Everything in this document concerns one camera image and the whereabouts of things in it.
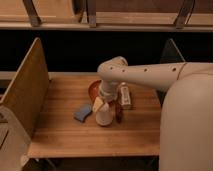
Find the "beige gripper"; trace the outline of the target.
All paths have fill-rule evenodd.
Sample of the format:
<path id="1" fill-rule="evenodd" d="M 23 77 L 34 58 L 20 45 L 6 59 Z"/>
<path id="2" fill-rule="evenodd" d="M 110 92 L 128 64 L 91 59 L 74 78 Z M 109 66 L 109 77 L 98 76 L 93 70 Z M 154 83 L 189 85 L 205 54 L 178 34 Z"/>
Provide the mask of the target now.
<path id="1" fill-rule="evenodd" d="M 112 102 L 113 100 L 116 100 L 118 97 L 118 84 L 115 82 L 108 82 L 102 80 L 99 85 L 99 96 L 105 102 Z M 92 111 L 97 112 L 100 107 L 101 112 L 109 111 L 109 104 L 108 103 L 103 104 L 103 100 L 100 97 L 95 98 Z"/>

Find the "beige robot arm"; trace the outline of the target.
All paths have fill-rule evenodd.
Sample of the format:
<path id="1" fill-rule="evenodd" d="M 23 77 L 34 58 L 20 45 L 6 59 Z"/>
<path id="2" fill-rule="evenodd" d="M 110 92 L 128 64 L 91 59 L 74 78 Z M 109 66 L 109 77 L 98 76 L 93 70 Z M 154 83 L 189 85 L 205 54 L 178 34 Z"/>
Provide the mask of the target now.
<path id="1" fill-rule="evenodd" d="M 159 171 L 213 171 L 213 62 L 130 66 L 121 56 L 101 63 L 99 94 L 111 102 L 122 82 L 165 94 Z"/>

